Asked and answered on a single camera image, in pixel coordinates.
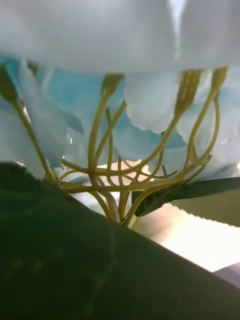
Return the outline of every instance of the flower petal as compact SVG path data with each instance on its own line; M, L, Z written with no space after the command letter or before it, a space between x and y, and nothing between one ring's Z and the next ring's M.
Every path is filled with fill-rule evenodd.
M240 94L238 88L223 87L221 89L219 96L220 128L212 154L214 154L214 150L219 145L238 135L240 123L239 104ZM190 134L202 107L202 103L194 104L183 114L177 124L177 131L186 143L189 142ZM197 151L207 149L211 142L214 129L215 109L212 102L196 134L194 145Z
M113 144L124 160L138 161L147 158L159 145L161 136L150 130L142 131L134 127L126 111L113 129Z
M188 1L181 22L179 66L219 67L240 63L240 1Z
M165 69L174 55L167 1L2 0L0 50L87 72Z
M131 123L160 134L170 124L179 83L176 72L126 74L124 97Z
M58 109L44 96L27 64L19 69L23 100L39 146L51 168L61 166L67 146L67 124Z
M14 107L0 96L0 161L25 164L36 178L43 178L44 170L34 145Z

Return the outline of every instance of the leaf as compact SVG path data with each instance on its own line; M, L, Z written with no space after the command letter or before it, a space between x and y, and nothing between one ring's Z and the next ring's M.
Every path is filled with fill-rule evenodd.
M137 208L137 217L145 216L154 210L161 208L164 204L179 199L192 199L204 196L211 196L240 189L240 177L198 181L189 184L177 185L164 192L154 192L145 198ZM132 203L141 194L140 191L132 192Z
M240 319L230 284L22 167L0 177L1 319Z

